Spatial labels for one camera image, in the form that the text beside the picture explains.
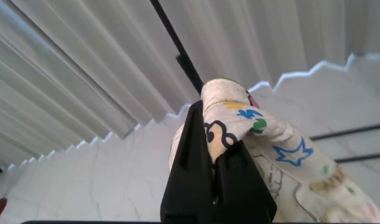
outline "marble wall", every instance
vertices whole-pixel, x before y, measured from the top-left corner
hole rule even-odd
[[[346,70],[322,66],[311,76],[259,85],[259,106],[287,119],[309,136],[380,123],[380,58],[354,60]],[[168,174],[168,155],[180,115],[150,122],[126,139],[112,135],[56,152],[0,175],[7,197],[0,223],[27,220],[154,220]],[[317,141],[337,159],[380,152],[380,130]],[[380,208],[380,159],[343,164]]]

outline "blue print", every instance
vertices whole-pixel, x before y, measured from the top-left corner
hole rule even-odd
[[[302,138],[302,141],[300,142],[300,145],[294,150],[287,150],[287,149],[283,149],[283,148],[278,147],[278,146],[273,146],[273,148],[276,150],[276,152],[279,155],[279,157],[276,159],[277,162],[288,162],[288,163],[292,164],[293,166],[297,166],[297,167],[300,167],[302,165],[302,160],[308,158],[309,156],[311,156],[314,153],[312,148],[308,149],[305,147],[305,143],[304,143],[303,138]],[[302,150],[303,153],[296,161],[286,159],[286,155],[284,153],[294,154],[299,150]]]
[[[244,116],[246,119],[252,119],[255,114],[258,116],[263,116],[262,114],[260,114],[256,110],[239,110],[237,115],[238,116]]]

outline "cloth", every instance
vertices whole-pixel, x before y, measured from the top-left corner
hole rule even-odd
[[[201,98],[212,162],[243,140],[276,201],[274,222],[380,223],[375,203],[333,159],[295,126],[253,106],[240,84],[209,81]],[[173,138],[169,170],[182,131]]]

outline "patterned fabric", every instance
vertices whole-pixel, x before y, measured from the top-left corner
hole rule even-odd
[[[212,162],[242,139],[276,200],[274,222],[380,222],[377,206],[333,159],[290,123],[252,106],[241,85],[212,80],[201,98]]]

